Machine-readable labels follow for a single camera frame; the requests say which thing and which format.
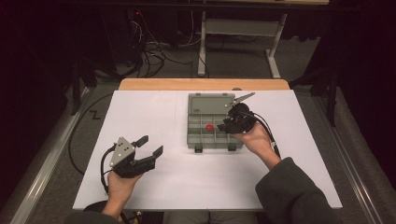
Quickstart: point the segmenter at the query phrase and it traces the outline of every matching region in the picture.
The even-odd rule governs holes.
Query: gray floor
[[[276,52],[276,62],[281,77],[290,81],[301,76],[317,43],[317,40],[301,43],[296,38],[282,40]],[[206,56],[209,76],[271,78],[262,47],[268,44],[271,44],[268,40],[248,43],[226,41],[222,49],[215,49],[221,47],[221,41],[217,39],[208,41],[207,45],[213,48],[207,51]],[[181,63],[193,62],[193,64],[190,66],[166,61],[164,68],[155,77],[197,77],[196,47],[171,49],[163,46],[163,49],[168,58]],[[147,69],[146,65],[140,76],[144,74],[144,69]],[[98,87],[87,94],[90,97],[86,105],[91,105],[110,94],[118,86],[118,82],[100,78]],[[342,223],[396,223],[395,192],[365,144],[342,93],[338,90],[335,111],[337,127],[332,128],[323,118],[325,98],[311,97],[307,87],[300,87],[295,92],[343,203],[342,209],[335,210]],[[93,106],[90,110],[96,111],[96,117],[99,119],[93,119],[93,113],[88,112],[82,117],[73,135],[71,152],[76,165],[81,170],[88,165],[109,102],[110,97],[106,97]],[[60,134],[68,128],[71,120],[70,111],[71,105],[38,152],[20,185],[15,189],[1,213],[0,223],[10,223],[14,218],[42,164],[53,150],[53,146],[57,144]],[[35,208],[26,223],[62,223],[64,217],[73,212],[71,207],[82,175],[73,168],[67,153],[66,145],[42,195],[37,197]],[[361,196],[363,191],[367,192],[366,196]]]

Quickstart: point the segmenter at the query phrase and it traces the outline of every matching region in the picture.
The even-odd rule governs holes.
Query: hand
[[[137,175],[134,178],[121,178],[114,171],[108,173],[108,201],[102,213],[118,219],[140,177],[142,175]]]
[[[271,147],[270,136],[259,122],[248,133],[236,133],[235,138],[241,140],[247,149],[262,159],[268,169],[272,169],[280,162],[280,158]]]

